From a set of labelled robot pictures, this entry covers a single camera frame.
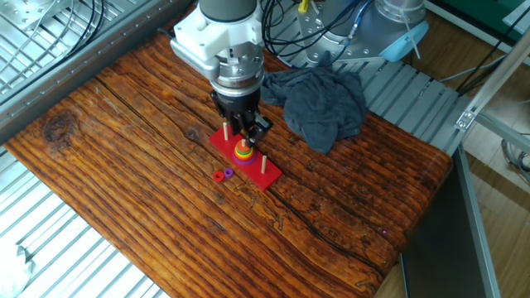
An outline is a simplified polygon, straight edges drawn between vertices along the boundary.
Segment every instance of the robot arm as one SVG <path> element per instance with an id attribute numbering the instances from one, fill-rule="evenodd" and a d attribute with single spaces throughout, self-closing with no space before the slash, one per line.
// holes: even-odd
<path id="1" fill-rule="evenodd" d="M 210 81 L 212 99 L 232 133 L 243 130 L 252 146 L 272 123 L 258 111 L 263 81 L 261 8 L 258 0 L 200 0 L 175 25 L 175 54 Z"/>

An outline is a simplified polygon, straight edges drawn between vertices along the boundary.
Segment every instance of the purple ring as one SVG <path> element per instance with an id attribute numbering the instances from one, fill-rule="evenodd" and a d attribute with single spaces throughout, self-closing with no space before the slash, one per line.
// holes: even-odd
<path id="1" fill-rule="evenodd" d="M 250 165 L 251 163 L 253 163 L 255 160 L 256 160 L 256 154 L 254 154 L 254 156 L 252 157 L 252 159 L 250 161 L 240 161 L 236 156 L 235 156 L 235 153 L 233 154 L 233 157 L 234 157 L 234 161 L 237 162 L 239 165 L 241 166 L 248 166 Z"/>
<path id="2" fill-rule="evenodd" d="M 232 178 L 232 176 L 234 175 L 234 170 L 228 168 L 228 169 L 225 169 L 224 170 L 224 176 L 228 179 L 228 178 Z"/>

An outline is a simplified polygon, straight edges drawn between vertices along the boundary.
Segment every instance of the red ring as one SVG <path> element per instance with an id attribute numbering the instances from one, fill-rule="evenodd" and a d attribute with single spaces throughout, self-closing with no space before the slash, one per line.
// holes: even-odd
<path id="1" fill-rule="evenodd" d="M 217 183 L 221 183 L 224 180 L 224 173 L 222 171 L 216 171 L 214 173 L 214 181 Z"/>

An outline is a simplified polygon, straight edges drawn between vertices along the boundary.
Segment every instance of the wooden peg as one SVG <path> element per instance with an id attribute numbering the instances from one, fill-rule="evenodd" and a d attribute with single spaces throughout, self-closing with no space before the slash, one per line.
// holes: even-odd
<path id="1" fill-rule="evenodd" d="M 223 123 L 223 131 L 224 131 L 224 140 L 228 141 L 229 140 L 229 124 L 228 123 Z"/>
<path id="2" fill-rule="evenodd" d="M 263 158 L 262 158 L 262 174 L 265 174 L 266 167 L 267 167 L 267 156 L 263 156 Z"/>

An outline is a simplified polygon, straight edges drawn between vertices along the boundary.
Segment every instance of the red base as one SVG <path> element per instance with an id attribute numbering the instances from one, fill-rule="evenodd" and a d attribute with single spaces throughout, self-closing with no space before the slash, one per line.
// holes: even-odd
<path id="1" fill-rule="evenodd" d="M 210 137 L 210 143 L 214 145 L 217 150 L 223 153 L 226 158 L 229 159 L 235 166 L 237 166 L 255 185 L 261 190 L 266 190 L 272 183 L 274 183 L 282 175 L 282 171 L 278 169 L 273 163 L 267 159 L 267 166 L 265 168 L 265 174 L 262 174 L 262 156 L 263 154 L 254 148 L 256 152 L 256 161 L 250 165 L 240 165 L 234 160 L 234 148 L 235 145 L 241 141 L 243 137 L 241 135 L 231 136 L 229 133 L 229 140 L 224 140 L 223 128 L 215 132 Z"/>

